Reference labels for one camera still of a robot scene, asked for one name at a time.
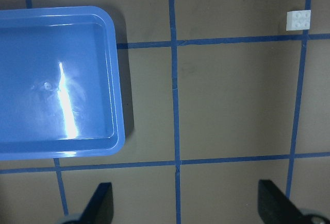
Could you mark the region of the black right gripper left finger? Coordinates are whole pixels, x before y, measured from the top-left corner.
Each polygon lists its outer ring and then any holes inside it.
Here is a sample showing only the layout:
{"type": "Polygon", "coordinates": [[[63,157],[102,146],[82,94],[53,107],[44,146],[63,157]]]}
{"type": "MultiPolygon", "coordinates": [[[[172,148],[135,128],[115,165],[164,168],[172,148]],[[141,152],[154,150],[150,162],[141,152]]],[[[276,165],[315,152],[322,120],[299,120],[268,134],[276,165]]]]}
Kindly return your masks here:
{"type": "Polygon", "coordinates": [[[113,216],[112,184],[100,183],[79,218],[79,223],[112,223],[113,216]]]}

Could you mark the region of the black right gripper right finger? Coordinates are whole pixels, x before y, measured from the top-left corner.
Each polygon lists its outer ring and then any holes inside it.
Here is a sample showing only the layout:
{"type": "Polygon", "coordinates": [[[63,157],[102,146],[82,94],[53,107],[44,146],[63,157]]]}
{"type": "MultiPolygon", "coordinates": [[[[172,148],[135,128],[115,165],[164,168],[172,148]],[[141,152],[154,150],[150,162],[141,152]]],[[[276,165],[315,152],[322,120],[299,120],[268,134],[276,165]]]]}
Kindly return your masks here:
{"type": "Polygon", "coordinates": [[[295,205],[271,180],[258,181],[258,214],[265,224],[309,223],[295,205]]]}

